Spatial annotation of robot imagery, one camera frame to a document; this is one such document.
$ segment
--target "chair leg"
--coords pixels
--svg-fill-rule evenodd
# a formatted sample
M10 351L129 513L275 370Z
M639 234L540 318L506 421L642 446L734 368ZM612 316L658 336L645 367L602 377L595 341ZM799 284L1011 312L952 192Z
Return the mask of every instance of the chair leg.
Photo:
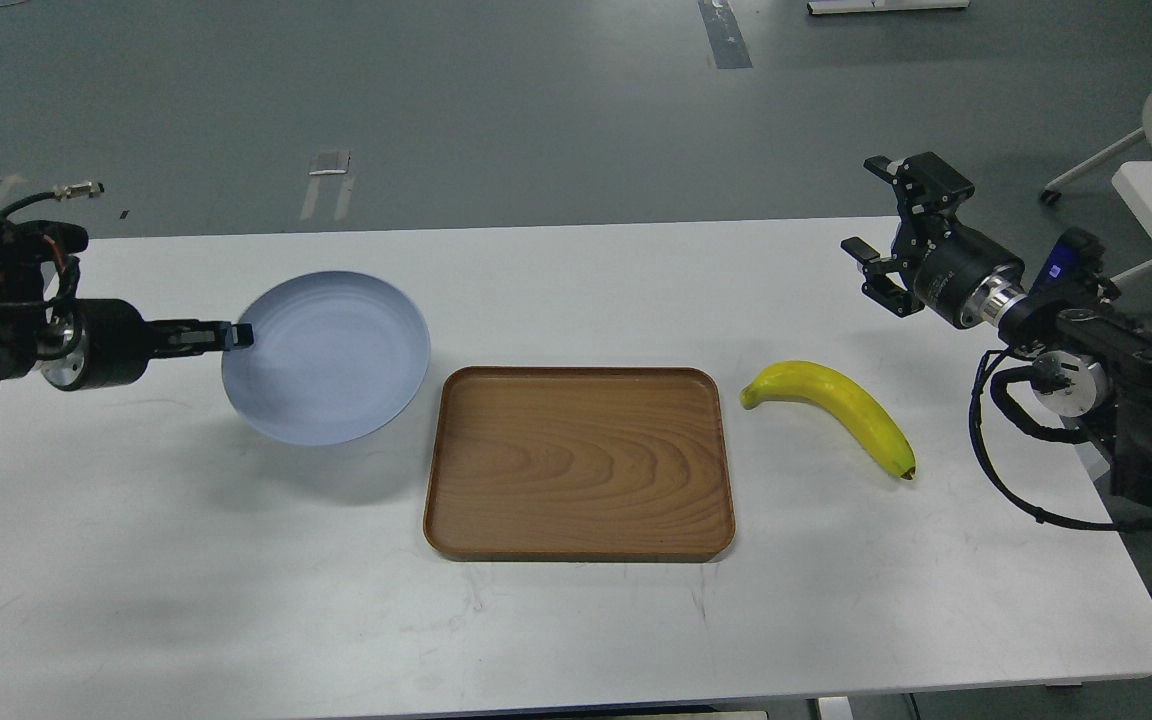
M1056 200L1060 200L1060 188L1076 181L1076 179L1085 176L1085 174L1092 172L1092 169L1100 167L1100 165L1106 164L1108 159L1114 158L1114 156L1120 154L1120 152L1128 150L1135 145L1135 143L1140 141L1144 141L1144 128L1134 129L1134 131L1129 132L1129 135L1122 141L1112 143L1112 145L1107 146L1105 150L1097 152L1096 156L1091 156L1087 160L1083 160L1082 162L1074 165L1074 167L1066 170L1066 173L1060 174L1060 176L1056 176L1047 184L1044 184L1043 192L1038 196L1038 202L1041 202L1043 205L1055 204Z
M1140 263L1135 266L1135 268L1123 270L1123 272L1111 278L1111 282L1114 285L1122 285L1124 282L1132 281L1135 278L1143 275L1144 273L1149 273L1150 270L1152 270L1152 258Z

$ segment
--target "banana tip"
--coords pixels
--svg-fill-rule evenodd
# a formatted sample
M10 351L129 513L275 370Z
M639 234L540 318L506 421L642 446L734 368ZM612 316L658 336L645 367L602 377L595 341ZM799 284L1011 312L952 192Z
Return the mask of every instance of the banana tip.
M745 410L753 410L755 407L758 407L758 393L755 393L753 387L748 387L740 392L740 403Z

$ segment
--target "tray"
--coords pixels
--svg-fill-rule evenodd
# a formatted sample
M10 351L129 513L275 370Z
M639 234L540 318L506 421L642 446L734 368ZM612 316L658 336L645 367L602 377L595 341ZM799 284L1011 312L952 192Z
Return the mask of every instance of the tray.
M457 560L676 561L732 543L718 387L690 367L463 367L425 537Z

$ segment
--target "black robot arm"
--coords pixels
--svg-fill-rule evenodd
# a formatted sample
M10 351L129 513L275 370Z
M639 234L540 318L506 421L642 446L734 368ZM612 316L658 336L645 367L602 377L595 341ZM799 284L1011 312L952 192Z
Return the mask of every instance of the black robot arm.
M950 165L924 152L896 161L877 156L865 168L895 191L900 229L890 256L858 237L842 241L864 275L861 291L894 314L932 306L956 328L995 325L1007 355L1028 363L993 377L991 396L1007 418L1044 441L1093 442L1111 461L1111 492L1152 506L1152 332L1112 305L1119 291L1102 274L1100 241L1081 229L1066 232L1025 290L1021 259L958 221L958 205L972 197L973 187ZM973 388L973 445L979 395L995 366L984 372L983 361ZM1007 396L1013 382L1029 384L1073 429L1044 429L1029 419ZM988 464L983 450L978 457ZM986 473L996 478L992 467ZM1059 518L1033 506L1025 510L1041 521Z
M122 300L78 300L86 229L74 223L8 215L36 202L96 197L86 182L15 200L0 210L0 382L40 369L60 389L129 384L156 357L183 357L252 344L251 325L195 319L146 323ZM56 293L44 298L41 265L56 268Z

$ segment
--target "silver metal joint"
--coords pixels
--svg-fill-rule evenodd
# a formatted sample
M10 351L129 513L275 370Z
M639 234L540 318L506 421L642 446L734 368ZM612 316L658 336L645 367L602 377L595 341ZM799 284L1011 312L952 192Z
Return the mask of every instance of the silver metal joint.
M105 185L96 181L78 182L74 184L58 184L51 188L56 200L69 200L70 197L96 197L105 192Z
M1044 386L1052 388L1034 387L1034 397L1062 418L1091 414L1111 395L1111 379L1094 357L1052 350L1036 357L1034 369Z
M998 327L1007 310L1011 310L1016 302L1025 297L1025 293L1011 278L1014 274L1015 266L1003 265L980 281L960 311L958 321L963 327L972 327L982 320Z

